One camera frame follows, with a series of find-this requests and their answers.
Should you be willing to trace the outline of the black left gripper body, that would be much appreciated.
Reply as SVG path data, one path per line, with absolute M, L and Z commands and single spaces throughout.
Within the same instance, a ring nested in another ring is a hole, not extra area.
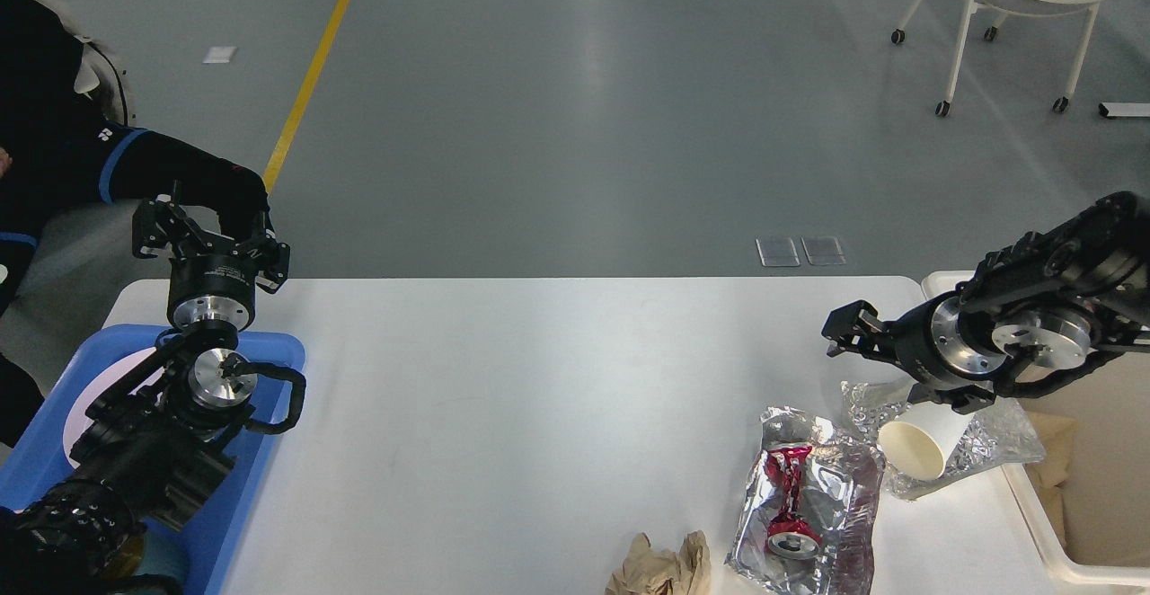
M 221 320 L 243 331 L 255 316 L 255 264 L 221 253 L 170 259 L 167 319 L 177 329 Z

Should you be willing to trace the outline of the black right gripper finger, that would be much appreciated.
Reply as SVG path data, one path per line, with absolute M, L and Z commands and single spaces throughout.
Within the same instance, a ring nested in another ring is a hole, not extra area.
M 897 341 L 904 330 L 900 319 L 880 320 L 874 305 L 857 300 L 834 308 L 822 326 L 821 336 L 828 341 L 826 356 L 829 358 L 853 353 L 903 369 L 905 363 L 897 352 Z
M 996 399 L 994 386 L 987 382 L 958 387 L 926 386 L 923 382 L 917 382 L 907 395 L 908 405 L 931 403 L 946 406 L 953 413 L 964 415 L 987 409 L 994 405 Z

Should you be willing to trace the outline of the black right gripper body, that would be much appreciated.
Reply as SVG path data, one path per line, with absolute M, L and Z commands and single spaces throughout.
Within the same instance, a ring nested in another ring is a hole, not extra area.
M 888 323 L 895 365 L 933 389 L 988 381 L 1009 361 L 960 331 L 960 296 L 944 293 Z

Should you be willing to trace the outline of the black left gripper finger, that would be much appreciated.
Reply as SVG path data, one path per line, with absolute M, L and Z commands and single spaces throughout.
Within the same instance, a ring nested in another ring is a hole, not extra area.
M 253 266 L 255 284 L 268 295 L 288 283 L 291 254 L 290 245 L 277 237 L 269 211 L 255 215 L 250 235 L 237 244 L 237 255 Z
M 168 193 L 143 200 L 135 209 L 131 255 L 155 259 L 167 254 L 172 261 L 189 261 L 218 253 L 218 234 L 202 229 L 181 205 L 181 182 Z

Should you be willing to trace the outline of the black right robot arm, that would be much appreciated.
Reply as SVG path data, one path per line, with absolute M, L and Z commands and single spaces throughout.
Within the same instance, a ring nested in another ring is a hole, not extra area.
M 1127 353 L 1147 352 L 1147 197 L 1116 192 L 1048 232 L 986 255 L 968 280 L 894 321 L 871 303 L 835 308 L 828 354 L 888 363 L 908 403 L 973 414 L 1036 399 Z

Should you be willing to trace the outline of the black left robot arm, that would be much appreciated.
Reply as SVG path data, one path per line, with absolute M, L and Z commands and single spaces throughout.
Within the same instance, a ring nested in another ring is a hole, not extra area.
M 201 229 L 178 194 L 144 200 L 133 254 L 170 252 L 168 330 L 132 369 L 90 402 L 70 450 L 77 467 L 32 504 L 3 509 L 3 594 L 181 594 L 176 578 L 126 569 L 146 519 L 181 531 L 231 471 L 243 430 L 279 435 L 299 422 L 299 369 L 239 351 L 255 291 L 279 291 L 290 247 L 259 211 L 248 236 Z

